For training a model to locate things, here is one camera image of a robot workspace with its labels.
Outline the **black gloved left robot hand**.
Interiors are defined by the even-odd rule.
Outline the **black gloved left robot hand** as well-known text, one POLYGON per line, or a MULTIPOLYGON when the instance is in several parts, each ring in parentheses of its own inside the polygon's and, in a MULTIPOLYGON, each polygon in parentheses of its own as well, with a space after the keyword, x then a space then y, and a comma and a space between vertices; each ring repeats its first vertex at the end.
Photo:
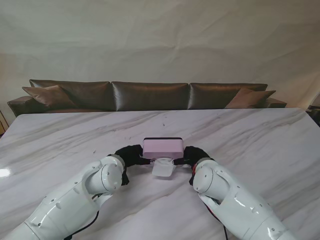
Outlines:
POLYGON ((126 168, 135 165, 151 164, 150 159, 143 158, 143 148, 140 144, 125 146, 117 150, 114 154, 120 156, 123 159, 126 168))

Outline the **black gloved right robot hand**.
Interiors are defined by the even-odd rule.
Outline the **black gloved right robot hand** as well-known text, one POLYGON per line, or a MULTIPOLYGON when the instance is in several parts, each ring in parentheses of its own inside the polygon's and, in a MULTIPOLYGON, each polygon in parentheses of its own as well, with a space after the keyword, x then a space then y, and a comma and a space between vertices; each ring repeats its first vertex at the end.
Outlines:
POLYGON ((210 156, 201 148, 187 146, 183 151, 183 157, 173 160, 175 166, 189 165, 193 167, 200 159, 210 158, 210 156))

